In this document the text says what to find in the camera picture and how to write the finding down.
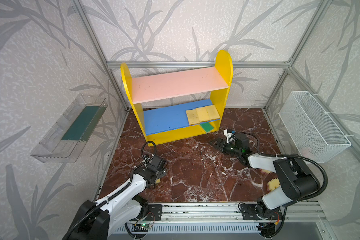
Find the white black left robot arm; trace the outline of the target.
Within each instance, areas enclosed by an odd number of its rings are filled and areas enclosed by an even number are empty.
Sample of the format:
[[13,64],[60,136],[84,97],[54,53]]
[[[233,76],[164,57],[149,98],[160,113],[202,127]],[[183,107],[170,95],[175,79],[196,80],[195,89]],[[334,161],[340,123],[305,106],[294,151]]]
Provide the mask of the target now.
[[167,161],[144,155],[145,162],[135,167],[130,177],[116,190],[95,202],[85,201],[78,209],[64,240],[106,240],[130,220],[145,218],[148,201],[139,196],[166,176]]

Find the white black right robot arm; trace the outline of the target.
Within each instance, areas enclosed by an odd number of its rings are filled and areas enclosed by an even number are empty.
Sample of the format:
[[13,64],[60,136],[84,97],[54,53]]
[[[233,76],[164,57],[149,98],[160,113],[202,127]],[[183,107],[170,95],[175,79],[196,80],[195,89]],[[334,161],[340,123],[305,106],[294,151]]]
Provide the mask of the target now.
[[328,186],[328,175],[317,162],[299,155],[269,155],[251,151],[246,133],[225,132],[225,138],[210,141],[221,153],[235,157],[245,167],[275,173],[279,183],[258,198],[255,204],[239,203],[244,220],[273,220],[285,215],[280,209],[321,195]]

